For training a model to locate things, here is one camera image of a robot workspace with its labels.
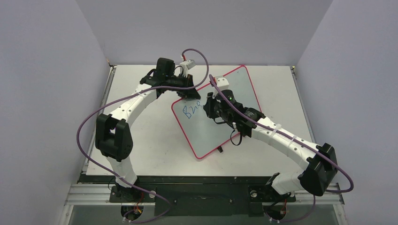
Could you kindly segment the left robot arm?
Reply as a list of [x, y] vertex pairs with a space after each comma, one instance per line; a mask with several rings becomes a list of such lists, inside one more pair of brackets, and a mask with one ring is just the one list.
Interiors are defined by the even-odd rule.
[[179, 75], [175, 75], [174, 61], [159, 58], [156, 68], [140, 80], [133, 93], [135, 97], [124, 101], [110, 114], [102, 113], [97, 117], [95, 147], [116, 173], [114, 192], [117, 197], [133, 202], [142, 195], [140, 188], [134, 185], [138, 177], [130, 159], [133, 148], [131, 125], [150, 103], [168, 90], [176, 91], [180, 98], [200, 99], [193, 87], [193, 76], [188, 73], [195, 65], [194, 60], [184, 60], [179, 64]]

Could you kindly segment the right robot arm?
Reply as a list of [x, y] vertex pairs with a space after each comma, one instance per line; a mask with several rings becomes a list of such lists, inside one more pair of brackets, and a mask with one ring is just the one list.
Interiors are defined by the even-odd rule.
[[265, 186], [265, 195], [277, 200], [284, 194], [305, 190], [323, 196], [337, 173], [334, 148], [325, 143], [320, 146], [294, 136], [275, 124], [261, 111], [244, 107], [237, 102], [231, 90], [223, 90], [225, 99], [217, 92], [209, 92], [203, 106], [207, 117], [221, 118], [223, 123], [248, 136], [263, 141], [293, 160], [300, 169], [296, 172], [275, 173]]

